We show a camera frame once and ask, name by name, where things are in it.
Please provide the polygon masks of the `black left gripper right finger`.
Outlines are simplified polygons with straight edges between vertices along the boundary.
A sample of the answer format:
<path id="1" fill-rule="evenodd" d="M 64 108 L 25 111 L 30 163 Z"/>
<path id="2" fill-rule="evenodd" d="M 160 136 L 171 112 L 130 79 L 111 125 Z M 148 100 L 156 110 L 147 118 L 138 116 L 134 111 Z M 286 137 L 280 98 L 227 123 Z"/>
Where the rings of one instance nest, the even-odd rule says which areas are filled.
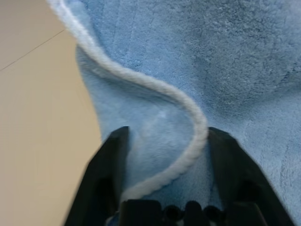
<path id="1" fill-rule="evenodd" d="M 222 226 L 292 226 L 257 163 L 229 133 L 210 127 L 209 149 L 223 211 Z"/>

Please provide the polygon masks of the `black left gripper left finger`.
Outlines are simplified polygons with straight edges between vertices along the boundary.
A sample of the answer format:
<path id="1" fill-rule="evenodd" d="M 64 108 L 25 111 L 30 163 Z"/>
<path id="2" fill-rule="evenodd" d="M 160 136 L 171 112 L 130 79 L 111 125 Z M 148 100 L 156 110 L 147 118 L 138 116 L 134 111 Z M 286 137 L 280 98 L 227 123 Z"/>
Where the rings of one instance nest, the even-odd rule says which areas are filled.
<path id="1" fill-rule="evenodd" d="M 129 127 L 110 133 L 87 164 L 64 225 L 104 226 L 118 210 L 126 157 Z"/>

